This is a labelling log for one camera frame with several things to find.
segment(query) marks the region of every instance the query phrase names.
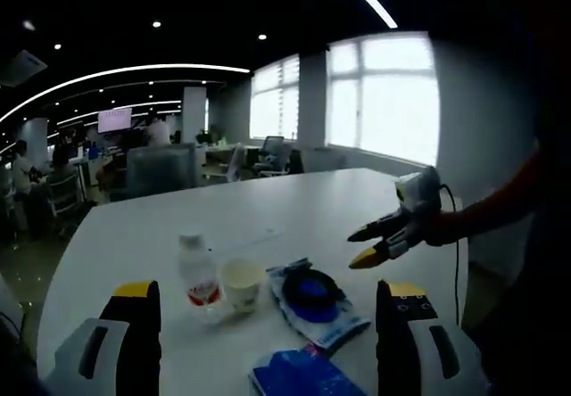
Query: monitor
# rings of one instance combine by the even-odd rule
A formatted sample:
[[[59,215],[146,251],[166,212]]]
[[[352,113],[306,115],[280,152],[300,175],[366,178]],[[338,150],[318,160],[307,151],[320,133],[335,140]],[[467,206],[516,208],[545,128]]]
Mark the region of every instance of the monitor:
[[[107,133],[109,131],[131,128],[131,111],[131,108],[125,108],[99,112],[97,116],[99,119],[97,131],[99,133]]]

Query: computer monitor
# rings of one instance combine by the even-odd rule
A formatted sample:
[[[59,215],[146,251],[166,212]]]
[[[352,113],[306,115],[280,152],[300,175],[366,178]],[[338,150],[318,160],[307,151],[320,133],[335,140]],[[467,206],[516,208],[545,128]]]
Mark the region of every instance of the computer monitor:
[[[97,131],[99,133],[108,133],[110,131],[131,128],[131,112],[131,108],[111,109],[109,111],[99,112],[97,115],[99,120]]]

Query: plastic water bottle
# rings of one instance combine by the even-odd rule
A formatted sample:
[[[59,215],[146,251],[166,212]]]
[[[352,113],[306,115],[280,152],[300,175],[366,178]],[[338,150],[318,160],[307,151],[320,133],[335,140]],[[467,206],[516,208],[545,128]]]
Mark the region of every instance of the plastic water bottle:
[[[216,263],[201,234],[180,235],[178,269],[186,297],[204,323],[219,320],[221,290]]]

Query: black ceiling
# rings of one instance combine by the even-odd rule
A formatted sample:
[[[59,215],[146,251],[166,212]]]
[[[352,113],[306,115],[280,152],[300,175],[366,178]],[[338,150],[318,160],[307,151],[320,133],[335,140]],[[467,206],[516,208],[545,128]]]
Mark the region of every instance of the black ceiling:
[[[497,0],[379,0],[399,29],[512,50],[511,14]],[[0,65],[25,49],[48,68],[0,89],[0,116],[34,94],[101,70],[154,63],[206,63],[255,70],[290,54],[322,49],[347,37],[389,30],[363,0],[0,0]],[[35,31],[22,27],[31,21]],[[154,29],[153,21],[161,27]],[[260,33],[268,35],[259,41]],[[61,43],[61,50],[54,44]],[[215,70],[144,70],[97,78],[57,90],[2,123],[14,136],[23,117],[64,120],[117,104],[176,100],[182,84],[209,88],[248,75]],[[148,81],[155,84],[148,86]]]

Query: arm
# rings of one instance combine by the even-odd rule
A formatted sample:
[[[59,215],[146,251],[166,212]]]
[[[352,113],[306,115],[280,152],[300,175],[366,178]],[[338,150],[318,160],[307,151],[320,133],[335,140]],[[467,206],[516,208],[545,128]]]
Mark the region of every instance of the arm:
[[[442,245],[482,234],[523,218],[541,199],[545,164],[536,152],[502,188],[458,212],[444,212],[426,225],[428,244]]]

